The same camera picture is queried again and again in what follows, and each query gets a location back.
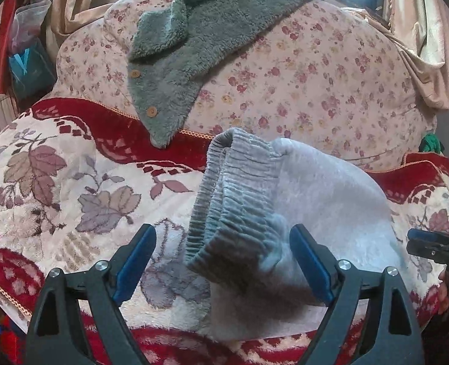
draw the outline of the floral bed sheet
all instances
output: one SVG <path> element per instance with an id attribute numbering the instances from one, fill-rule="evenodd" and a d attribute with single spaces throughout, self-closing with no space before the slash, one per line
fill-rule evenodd
<path id="1" fill-rule="evenodd" d="M 292 364 L 311 342 L 303 334 L 250 342 L 214 342 L 209 286 L 182 264 L 183 246 L 211 135 L 183 132 L 160 150 L 140 121 L 85 99 L 45 99 L 0 134 L 0 304 L 27 330 L 53 267 L 85 270 L 109 259 L 143 223 L 157 248 L 132 299 L 121 307 L 151 363 Z M 402 166 L 369 174 L 385 192 L 403 249 L 409 228 L 449 232 L 449 160 L 407 154 Z M 404 250 L 411 298 L 424 325 L 437 311 L 442 270 Z M 87 306 L 87 333 L 108 363 Z M 343 347 L 350 359 L 364 314 Z"/>
<path id="2" fill-rule="evenodd" d="M 126 53 L 140 15 L 172 1 L 120 0 L 72 34 L 48 97 L 89 99 L 136 116 Z M 350 13 L 311 1 L 210 73 L 184 129 L 215 135 L 243 127 L 384 170 L 399 166 L 435 125 L 393 44 Z"/>

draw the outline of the gray garment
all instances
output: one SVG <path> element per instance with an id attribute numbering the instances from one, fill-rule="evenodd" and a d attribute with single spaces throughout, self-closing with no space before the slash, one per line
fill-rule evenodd
<path id="1" fill-rule="evenodd" d="M 386 197 L 364 171 L 298 141 L 267 142 L 237 128 L 217 135 L 191 215 L 185 263 L 219 290 L 234 292 L 240 303 L 234 313 L 273 314 L 277 320 L 256 330 L 260 324 L 248 317 L 251 324 L 239 330 L 250 336 L 218 328 L 225 339 L 281 336 L 280 322 L 303 314 L 305 304 L 318 304 L 289 246 L 288 233 L 297 223 L 360 269 L 404 270 Z M 211 292 L 215 314 L 233 302 L 228 294 L 220 302 L 213 294 L 219 290 Z"/>
<path id="2" fill-rule="evenodd" d="M 155 147 L 166 147 L 208 71 L 308 0 L 174 0 L 145 12 L 128 56 L 128 87 Z M 155 107 L 158 114 L 147 116 Z"/>

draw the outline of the blue gripper pad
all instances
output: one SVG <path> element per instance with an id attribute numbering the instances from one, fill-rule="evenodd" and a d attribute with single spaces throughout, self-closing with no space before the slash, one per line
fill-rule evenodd
<path id="1" fill-rule="evenodd" d="M 138 235 L 141 235 L 141 238 L 116 275 L 113 301 L 117 306 L 131 299 L 157 244 L 157 234 L 151 225 L 143 225 L 135 236 Z"/>
<path id="2" fill-rule="evenodd" d="M 314 248 L 319 246 L 304 226 L 292 227 L 289 234 L 290 248 L 304 274 L 314 296 L 329 306 L 334 300 L 331 276 Z"/>

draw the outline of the human hand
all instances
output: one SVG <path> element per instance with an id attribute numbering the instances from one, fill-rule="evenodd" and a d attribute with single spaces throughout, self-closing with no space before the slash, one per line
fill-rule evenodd
<path id="1" fill-rule="evenodd" d="M 439 314 L 444 313 L 449 308 L 449 296 L 447 292 L 447 284 L 446 280 L 446 271 L 443 270 L 439 274 L 439 280 L 441 280 L 441 284 L 439 287 Z"/>

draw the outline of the blue object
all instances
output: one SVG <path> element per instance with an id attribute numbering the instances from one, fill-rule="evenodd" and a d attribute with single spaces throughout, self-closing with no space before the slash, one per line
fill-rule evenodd
<path id="1" fill-rule="evenodd" d="M 17 100 L 50 89 L 57 80 L 52 62 L 38 38 L 23 52 L 10 56 L 9 67 Z"/>
<path id="2" fill-rule="evenodd" d="M 310 233 L 303 226 L 301 226 L 301 229 L 305 230 L 310 236 Z M 310 288 L 313 290 L 314 296 L 326 306 L 329 306 L 335 298 L 332 291 L 331 275 L 301 229 L 299 229 L 299 225 L 291 229 L 289 235 L 290 248 Z"/>
<path id="3" fill-rule="evenodd" d="M 143 225 L 135 235 L 135 237 L 138 236 L 141 238 L 116 275 L 113 301 L 118 306 L 131 299 L 157 244 L 157 233 L 151 225 Z"/>

